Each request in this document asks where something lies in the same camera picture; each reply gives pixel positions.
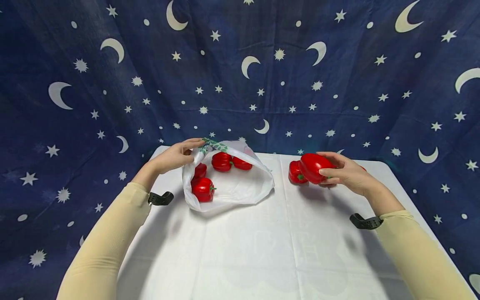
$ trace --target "crescent moon print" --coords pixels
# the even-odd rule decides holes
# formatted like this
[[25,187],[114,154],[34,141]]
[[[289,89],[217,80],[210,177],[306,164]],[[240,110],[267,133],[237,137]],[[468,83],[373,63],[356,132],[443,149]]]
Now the crescent moon print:
[[114,48],[119,55],[118,63],[121,63],[121,61],[123,60],[123,57],[125,56],[125,51],[123,50],[123,46],[120,44],[120,42],[114,38],[107,38],[106,40],[103,41],[102,45],[100,46],[100,50],[105,47]]
[[71,86],[68,83],[65,82],[54,82],[48,87],[48,95],[50,96],[50,99],[55,103],[59,108],[63,109],[73,109],[69,107],[68,105],[63,102],[63,99],[61,98],[61,91],[64,87]]
[[319,62],[321,62],[322,59],[324,59],[325,53],[327,52],[327,45],[324,42],[316,42],[311,44],[306,51],[310,49],[315,49],[318,52],[317,61],[312,65],[313,67],[314,65],[317,65]]
[[424,155],[419,149],[419,158],[422,162],[426,164],[431,164],[438,158],[438,147],[435,147],[435,151],[431,155]]
[[258,130],[258,129],[255,129],[256,132],[260,133],[260,134],[265,134],[268,132],[268,130],[270,129],[270,125],[268,124],[268,121],[264,119],[264,122],[265,122],[265,126]]
[[408,22],[408,14],[412,10],[412,8],[415,6],[415,4],[417,4],[419,1],[420,0],[413,2],[400,13],[400,15],[398,16],[395,22],[395,30],[397,32],[403,33],[403,32],[413,30],[423,23],[423,21],[416,24],[410,24]]
[[247,56],[243,59],[241,63],[241,72],[243,73],[243,76],[247,77],[248,79],[250,79],[250,77],[248,77],[248,67],[251,63],[254,62],[260,64],[260,62],[255,56]]
[[172,27],[173,30],[179,31],[179,30],[185,29],[185,27],[187,27],[188,22],[180,23],[179,21],[177,21],[177,19],[175,19],[174,15],[173,15],[172,6],[173,6],[173,0],[170,1],[170,3],[167,6],[167,22],[168,22],[168,24],[170,25],[170,27]]

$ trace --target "dark blue backdrop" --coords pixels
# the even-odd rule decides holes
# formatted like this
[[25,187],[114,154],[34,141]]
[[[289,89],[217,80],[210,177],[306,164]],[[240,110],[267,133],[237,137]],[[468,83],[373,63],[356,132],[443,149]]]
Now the dark blue backdrop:
[[7,0],[0,11],[2,299],[53,299],[152,151],[195,136],[385,161],[480,289],[480,2]]

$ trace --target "star print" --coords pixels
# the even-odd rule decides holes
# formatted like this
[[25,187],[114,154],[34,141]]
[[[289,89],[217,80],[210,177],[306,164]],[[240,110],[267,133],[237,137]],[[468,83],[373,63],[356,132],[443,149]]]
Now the star print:
[[450,43],[450,40],[456,37],[455,32],[456,30],[454,32],[450,32],[450,30],[447,30],[447,33],[442,36],[443,39],[441,40],[441,42],[447,41],[447,43]]
[[438,224],[442,222],[442,218],[439,217],[438,215],[434,215],[433,218],[435,219],[435,222],[437,222]]
[[446,184],[442,184],[442,187],[440,189],[444,191],[444,194],[445,194],[446,192],[449,192],[450,188]]
[[472,170],[475,172],[475,169],[478,168],[477,167],[477,162],[476,161],[471,161],[471,160],[468,160],[468,163],[466,163],[467,165],[467,170]]
[[338,21],[337,23],[340,23],[341,20],[345,20],[345,14],[346,12],[343,12],[343,10],[341,12],[336,12],[336,18],[334,21]]
[[381,63],[385,63],[385,59],[387,59],[388,57],[384,57],[384,55],[382,54],[382,56],[380,57],[377,57],[377,61],[374,62],[377,64],[377,66],[379,66]]
[[405,93],[403,93],[403,96],[402,96],[402,98],[404,98],[404,99],[405,99],[405,98],[407,98],[407,97],[410,97],[410,95],[411,95],[411,94],[412,94],[412,92],[411,92],[411,91],[405,92]]
[[454,114],[454,115],[455,115],[455,118],[453,118],[453,119],[458,120],[459,123],[460,123],[461,120],[465,120],[466,114],[464,114],[462,112],[459,112],[459,113]]
[[92,118],[93,118],[93,119],[96,120],[96,119],[98,118],[98,111],[93,110],[93,112],[91,112],[91,114],[92,114]]
[[24,183],[22,185],[26,185],[27,183],[30,184],[30,185],[33,185],[33,182],[35,180],[38,180],[38,178],[35,178],[35,174],[36,173],[30,174],[30,173],[27,172],[25,177],[20,178],[21,180],[24,181]]
[[218,34],[218,30],[217,31],[213,31],[212,30],[212,35],[211,37],[213,38],[213,40],[217,40],[218,41],[218,38],[221,37],[221,35]]
[[434,129],[435,131],[442,129],[442,125],[438,122],[432,123],[432,127],[430,129]]
[[113,16],[113,18],[115,19],[115,16],[118,16],[119,14],[117,14],[117,12],[115,11],[116,8],[115,7],[112,7],[110,4],[108,5],[109,7],[106,7],[107,11],[108,11],[108,15],[109,16]]
[[388,94],[386,94],[386,95],[385,95],[385,94],[382,94],[382,95],[381,95],[380,97],[378,97],[378,98],[380,99],[380,100],[378,100],[378,102],[380,102],[380,101],[385,102],[385,100],[388,99]]
[[99,213],[102,210],[103,206],[102,203],[97,203],[95,207],[95,212]]
[[54,155],[58,156],[57,152],[60,151],[60,149],[56,148],[55,145],[53,145],[53,147],[47,146],[47,149],[48,151],[46,151],[45,154],[50,154],[50,158],[52,158]]
[[98,134],[98,138],[103,140],[103,138],[105,137],[104,133],[105,133],[105,131],[99,131],[99,132],[97,133],[97,134]]
[[175,60],[176,62],[181,60],[180,53],[177,53],[176,51],[175,51],[175,53],[172,53],[172,56],[173,56],[172,59]]

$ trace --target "white tablecloth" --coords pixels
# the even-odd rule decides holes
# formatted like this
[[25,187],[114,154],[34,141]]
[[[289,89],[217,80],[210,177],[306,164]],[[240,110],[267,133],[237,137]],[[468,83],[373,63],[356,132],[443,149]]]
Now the white tablecloth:
[[[343,186],[292,185],[288,164],[299,156],[258,157],[272,170],[275,191],[256,206],[216,216],[187,207],[181,169],[158,177],[152,192],[171,191],[175,199],[152,206],[133,240],[119,275],[119,300],[411,299],[375,232],[348,219],[373,216],[363,197]],[[386,164],[358,163],[436,240]],[[215,171],[209,166],[208,172]]]

